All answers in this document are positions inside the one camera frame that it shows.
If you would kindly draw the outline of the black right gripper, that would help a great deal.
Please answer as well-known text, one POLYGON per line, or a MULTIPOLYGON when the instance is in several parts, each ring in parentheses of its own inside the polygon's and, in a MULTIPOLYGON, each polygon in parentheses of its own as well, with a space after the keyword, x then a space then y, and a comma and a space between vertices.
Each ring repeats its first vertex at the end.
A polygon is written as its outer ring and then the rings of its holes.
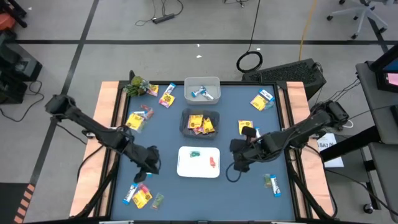
POLYGON ((240 172, 248 172, 249 165, 254 162, 264 162, 271 158, 271 152, 262 142, 262 138, 257 136, 257 130, 249 126, 242 128, 245 139, 232 139, 230 142, 230 152, 233 154, 233 169, 240 172))

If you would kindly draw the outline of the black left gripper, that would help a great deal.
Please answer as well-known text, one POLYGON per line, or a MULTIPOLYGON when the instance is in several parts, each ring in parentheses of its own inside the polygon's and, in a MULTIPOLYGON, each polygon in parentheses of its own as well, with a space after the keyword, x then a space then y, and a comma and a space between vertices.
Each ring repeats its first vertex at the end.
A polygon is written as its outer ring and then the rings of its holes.
POLYGON ((135 183, 143 182, 147 173, 158 174, 160 172, 160 154, 157 146, 134 145, 132 148, 132 162, 137 164, 140 168, 139 172, 134 177, 135 183))

